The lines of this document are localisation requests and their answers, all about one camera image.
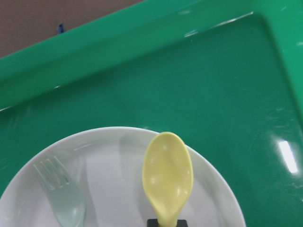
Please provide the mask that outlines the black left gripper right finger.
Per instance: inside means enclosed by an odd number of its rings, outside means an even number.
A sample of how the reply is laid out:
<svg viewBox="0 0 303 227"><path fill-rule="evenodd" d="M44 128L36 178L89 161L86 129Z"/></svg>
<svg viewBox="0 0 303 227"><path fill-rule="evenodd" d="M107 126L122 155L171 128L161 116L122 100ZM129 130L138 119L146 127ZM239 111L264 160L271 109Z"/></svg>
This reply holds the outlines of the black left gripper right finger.
<svg viewBox="0 0 303 227"><path fill-rule="evenodd" d="M187 227L187 221L185 219L178 219L177 227Z"/></svg>

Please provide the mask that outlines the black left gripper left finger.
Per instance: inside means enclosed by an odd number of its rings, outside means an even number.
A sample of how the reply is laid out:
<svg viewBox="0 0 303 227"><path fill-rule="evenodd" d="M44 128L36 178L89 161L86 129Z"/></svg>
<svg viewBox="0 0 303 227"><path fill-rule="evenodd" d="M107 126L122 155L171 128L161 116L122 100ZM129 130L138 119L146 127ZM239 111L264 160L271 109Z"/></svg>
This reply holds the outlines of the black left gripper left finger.
<svg viewBox="0 0 303 227"><path fill-rule="evenodd" d="M147 227L159 227L158 220L157 219L148 219Z"/></svg>

